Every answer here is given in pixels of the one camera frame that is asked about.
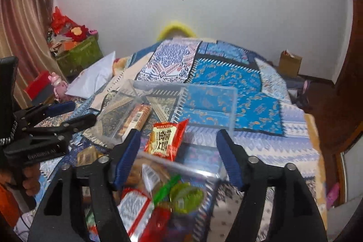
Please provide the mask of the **person left hand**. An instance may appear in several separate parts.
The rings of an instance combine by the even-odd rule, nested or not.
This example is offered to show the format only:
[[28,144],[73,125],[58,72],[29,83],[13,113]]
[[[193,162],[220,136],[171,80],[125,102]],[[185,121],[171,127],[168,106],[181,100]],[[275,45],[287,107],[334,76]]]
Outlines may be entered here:
[[[23,169],[23,174],[25,176],[23,188],[28,196],[34,197],[40,190],[40,164],[37,163],[25,167]],[[1,168],[1,185],[8,189],[10,184],[14,184],[12,173],[8,169]]]

